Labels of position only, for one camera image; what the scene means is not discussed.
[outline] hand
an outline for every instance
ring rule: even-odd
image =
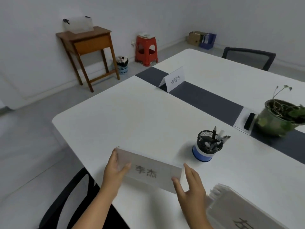
[[[202,185],[199,174],[184,163],[185,175],[189,184],[189,191],[184,192],[179,180],[172,178],[177,192],[182,212],[191,229],[211,227],[206,216],[206,191]]]
[[[131,163],[128,163],[121,171],[117,170],[117,153],[116,149],[114,149],[104,171],[100,192],[105,192],[110,198],[114,199],[122,184],[123,178],[130,167]]]

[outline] conference table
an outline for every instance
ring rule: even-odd
[[[169,93],[158,88],[180,67],[181,87]],[[290,154],[233,127],[243,107],[260,112],[276,86],[285,84],[292,91],[277,98],[305,104],[303,82],[186,49],[60,113],[53,123],[98,185],[113,148],[121,146],[165,162],[186,162],[207,194],[218,183],[230,186],[288,228],[304,228],[304,147],[295,151],[291,145]],[[200,131],[214,126],[231,139],[211,161],[200,162],[192,147]],[[291,133],[303,138],[305,126]],[[188,190],[185,177],[181,185]],[[130,178],[113,205],[131,229],[188,228],[176,194]]]

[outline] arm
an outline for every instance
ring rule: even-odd
[[[199,174],[184,163],[189,190],[184,192],[177,178],[172,178],[178,201],[190,229],[213,229],[206,215],[206,191]]]
[[[86,211],[82,214],[72,229],[101,229],[105,223],[110,205],[116,197],[123,177],[131,164],[117,170],[117,153],[114,149],[104,171],[101,189]]]

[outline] red plastic stool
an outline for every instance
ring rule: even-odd
[[[155,50],[149,48],[151,45],[155,46]],[[150,66],[152,61],[158,62],[157,42],[155,37],[147,39],[137,36],[135,48],[136,62],[142,61],[144,66]]]

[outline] name card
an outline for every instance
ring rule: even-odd
[[[171,178],[176,177],[180,181],[183,167],[157,161],[147,157],[147,155],[121,147],[116,147],[116,152],[120,170],[128,162],[132,164],[131,169],[126,174],[127,177],[176,193]]]
[[[171,90],[176,88],[178,85],[180,85],[183,81],[185,81],[184,70],[183,70],[183,67],[180,67],[177,70],[175,70],[172,73],[165,76],[162,79],[159,87],[166,84],[167,92],[170,92]]]

